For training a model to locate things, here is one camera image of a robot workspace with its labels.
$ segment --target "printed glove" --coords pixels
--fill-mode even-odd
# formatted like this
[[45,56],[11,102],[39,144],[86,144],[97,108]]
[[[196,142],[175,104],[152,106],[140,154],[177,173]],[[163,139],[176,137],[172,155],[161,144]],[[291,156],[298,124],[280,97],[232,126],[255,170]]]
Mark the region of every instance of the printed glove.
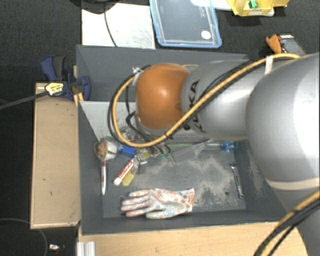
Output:
[[192,211],[194,188],[170,191],[161,188],[145,189],[129,193],[131,199],[122,202],[121,211],[127,217],[144,215],[148,219],[166,219]]

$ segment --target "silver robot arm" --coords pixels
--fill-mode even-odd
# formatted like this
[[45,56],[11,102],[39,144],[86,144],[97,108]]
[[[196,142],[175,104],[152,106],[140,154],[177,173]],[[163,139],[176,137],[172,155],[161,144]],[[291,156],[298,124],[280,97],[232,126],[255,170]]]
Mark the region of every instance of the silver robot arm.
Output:
[[[221,74],[243,63],[218,61],[184,83],[186,112]],[[289,211],[319,189],[319,53],[260,67],[211,101],[189,123],[216,140],[247,139],[268,184]],[[320,210],[298,225],[310,256],[320,252]]]

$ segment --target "black floor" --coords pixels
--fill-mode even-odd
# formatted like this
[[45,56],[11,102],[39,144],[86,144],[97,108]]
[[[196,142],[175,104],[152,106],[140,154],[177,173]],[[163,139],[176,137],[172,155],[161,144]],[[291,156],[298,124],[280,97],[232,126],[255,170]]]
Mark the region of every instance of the black floor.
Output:
[[[218,11],[223,45],[216,51],[259,59],[270,53],[265,36],[278,32],[294,35],[307,53],[318,52],[319,14],[319,0],[292,0],[271,18],[241,18]],[[71,66],[76,63],[75,45],[80,43],[81,10],[69,0],[0,0],[0,99],[32,95],[35,82],[44,79],[40,60],[64,55]],[[33,103],[1,110],[0,256],[41,256],[46,244],[63,244],[61,255],[72,256],[75,228],[44,230],[46,242],[41,232],[28,229],[32,149]]]

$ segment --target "clear plastic lid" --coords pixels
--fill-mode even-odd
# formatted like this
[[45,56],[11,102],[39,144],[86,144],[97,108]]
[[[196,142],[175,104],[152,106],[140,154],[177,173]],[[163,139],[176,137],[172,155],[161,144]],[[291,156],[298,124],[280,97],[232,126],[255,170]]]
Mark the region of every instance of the clear plastic lid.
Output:
[[157,40],[164,47],[218,48],[222,41],[212,0],[150,0]]

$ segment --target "gray bin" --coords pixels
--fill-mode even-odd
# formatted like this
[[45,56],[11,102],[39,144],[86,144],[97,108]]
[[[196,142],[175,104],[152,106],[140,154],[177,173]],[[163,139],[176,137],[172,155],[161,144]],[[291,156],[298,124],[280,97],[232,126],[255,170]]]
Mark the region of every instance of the gray bin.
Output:
[[[77,76],[89,76],[91,101],[109,101],[115,88],[131,74],[132,67],[155,63],[203,64],[210,61],[245,59],[242,54],[184,50],[142,50],[112,47],[77,47]],[[248,143],[233,152],[205,150],[182,163],[172,159],[149,161],[144,174],[130,186],[112,181],[129,160],[119,155],[108,164],[107,190],[100,193],[100,161],[95,155],[95,126],[88,120],[86,105],[78,108],[81,190],[81,229],[84,235],[185,229],[279,220],[286,212],[255,164]],[[244,199],[238,197],[230,163],[236,162]],[[194,187],[193,211],[171,219],[128,218],[120,211],[128,192],[146,188],[183,190]]]

